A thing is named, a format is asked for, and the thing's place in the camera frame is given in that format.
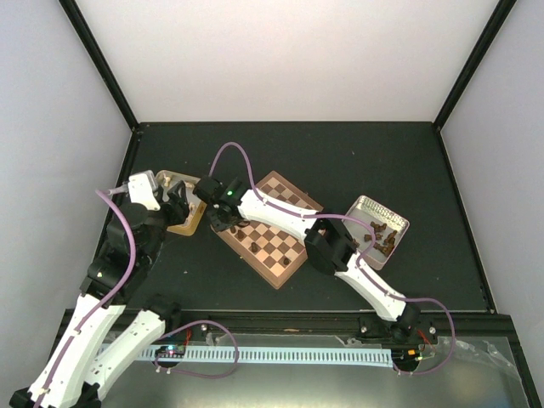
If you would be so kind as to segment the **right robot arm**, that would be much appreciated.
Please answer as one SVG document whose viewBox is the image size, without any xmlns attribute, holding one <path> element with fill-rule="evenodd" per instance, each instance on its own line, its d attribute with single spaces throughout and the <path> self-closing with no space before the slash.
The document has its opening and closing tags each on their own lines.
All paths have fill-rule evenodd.
<svg viewBox="0 0 544 408">
<path fill-rule="evenodd" d="M 343 222 L 353 222 L 353 218 L 297 207 L 260 189 L 250 189 L 238 179 L 225 185 L 206 176 L 197 183 L 195 195 L 211 207 L 209 217 L 216 231 L 247 220 L 286 232 L 303 242 L 315 269 L 346 282 L 373 307 L 386 322 L 392 340 L 404 343 L 417 333 L 420 309 L 363 259 Z"/>
</svg>

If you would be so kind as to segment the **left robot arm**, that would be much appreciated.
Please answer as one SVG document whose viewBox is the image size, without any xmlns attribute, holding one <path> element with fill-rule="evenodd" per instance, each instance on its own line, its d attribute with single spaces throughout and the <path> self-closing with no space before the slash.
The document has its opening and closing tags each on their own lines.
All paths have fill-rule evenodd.
<svg viewBox="0 0 544 408">
<path fill-rule="evenodd" d="M 99 197 L 116 214 L 106 240 L 89 265 L 71 321 L 34 383 L 12 395 L 11 407 L 100 407 L 119 376 L 160 337 L 182 330 L 180 306 L 155 295 L 107 348 L 99 347 L 128 301 L 145 280 L 165 240 L 167 228 L 190 214 L 183 182 L 164 190 L 156 182 L 131 179 L 121 189 L 129 201 L 118 207 L 112 191 Z"/>
</svg>

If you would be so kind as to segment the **light chess pieces pile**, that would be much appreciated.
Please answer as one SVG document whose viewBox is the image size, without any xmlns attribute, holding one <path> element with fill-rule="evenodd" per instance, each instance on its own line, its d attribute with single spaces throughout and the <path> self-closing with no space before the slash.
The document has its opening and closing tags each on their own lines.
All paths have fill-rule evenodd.
<svg viewBox="0 0 544 408">
<path fill-rule="evenodd" d="M 172 176 L 166 176 L 164 178 L 164 181 L 163 181 L 163 198 L 162 198 L 162 203 L 163 202 L 167 202 L 168 198 L 167 198 L 167 192 L 179 181 L 181 181 L 182 179 L 179 179 L 178 181 L 176 181 Z M 185 185 L 186 185 L 186 193 L 188 190 L 193 190 L 194 187 L 195 187 L 195 184 L 192 183 L 192 182 L 188 182 L 188 181 L 184 181 L 185 182 Z"/>
</svg>

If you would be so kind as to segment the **wooden chess board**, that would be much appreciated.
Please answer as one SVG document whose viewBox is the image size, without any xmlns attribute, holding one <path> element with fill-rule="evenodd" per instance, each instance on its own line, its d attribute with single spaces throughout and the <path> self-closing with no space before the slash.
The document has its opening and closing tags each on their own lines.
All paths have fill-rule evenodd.
<svg viewBox="0 0 544 408">
<path fill-rule="evenodd" d="M 322 205 L 276 171 L 262 178 L 257 187 L 268 196 L 296 207 L 317 211 L 323 209 Z M 219 232 L 218 237 L 275 289 L 283 286 L 307 260 L 303 242 L 274 226 L 251 221 L 235 227 L 235 234 L 231 234 L 229 228 Z M 244 231 L 243 240 L 237 238 L 238 230 Z M 258 245 L 257 252 L 251 251 L 253 242 Z M 291 263 L 284 266 L 284 258 L 290 258 Z"/>
</svg>

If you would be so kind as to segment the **dark chess pieces pile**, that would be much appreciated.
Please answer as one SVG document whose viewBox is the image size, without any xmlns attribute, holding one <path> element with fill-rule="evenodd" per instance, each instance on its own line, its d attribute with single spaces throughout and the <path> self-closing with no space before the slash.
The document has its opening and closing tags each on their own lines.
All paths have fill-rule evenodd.
<svg viewBox="0 0 544 408">
<path fill-rule="evenodd" d="M 375 243 L 372 247 L 384 256 L 389 256 L 395 248 L 398 231 L 395 229 L 388 231 L 388 225 L 386 223 L 379 224 L 377 222 L 371 222 L 370 226 L 373 228 L 373 235 L 365 234 L 364 242 L 371 242 L 372 239 L 375 239 Z"/>
</svg>

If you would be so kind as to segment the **yellow tin box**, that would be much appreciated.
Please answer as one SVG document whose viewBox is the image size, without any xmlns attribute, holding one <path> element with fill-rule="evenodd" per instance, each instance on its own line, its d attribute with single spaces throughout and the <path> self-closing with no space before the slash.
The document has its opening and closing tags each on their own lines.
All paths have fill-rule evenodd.
<svg viewBox="0 0 544 408">
<path fill-rule="evenodd" d="M 207 207 L 194 193 L 201 179 L 168 170 L 161 170 L 156 179 L 161 189 L 161 205 L 166 207 L 173 222 L 167 230 L 178 235 L 193 235 Z"/>
</svg>

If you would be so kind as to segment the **pink tin box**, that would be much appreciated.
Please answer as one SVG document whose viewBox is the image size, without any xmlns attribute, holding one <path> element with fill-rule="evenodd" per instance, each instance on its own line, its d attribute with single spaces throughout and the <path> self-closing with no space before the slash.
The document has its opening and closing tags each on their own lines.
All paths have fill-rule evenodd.
<svg viewBox="0 0 544 408">
<path fill-rule="evenodd" d="M 361 195 L 346 215 L 360 221 L 345 220 L 344 224 L 365 253 L 364 260 L 381 270 L 409 229 L 409 221 L 366 195 Z"/>
</svg>

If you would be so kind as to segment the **black frame rail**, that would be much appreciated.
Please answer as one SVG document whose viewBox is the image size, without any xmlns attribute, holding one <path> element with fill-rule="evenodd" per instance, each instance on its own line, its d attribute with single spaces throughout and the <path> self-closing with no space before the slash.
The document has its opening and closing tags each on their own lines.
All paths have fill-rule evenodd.
<svg viewBox="0 0 544 408">
<path fill-rule="evenodd" d="M 518 339 L 513 320 L 505 314 L 451 314 L 458 337 L 505 337 Z M 213 320 L 234 334 L 295 334 L 354 336 L 367 342 L 390 342 L 391 325 L 376 314 L 363 312 L 256 312 L 181 309 L 167 317 L 167 328 L 174 329 L 195 321 L 194 340 L 204 337 L 202 325 Z"/>
</svg>

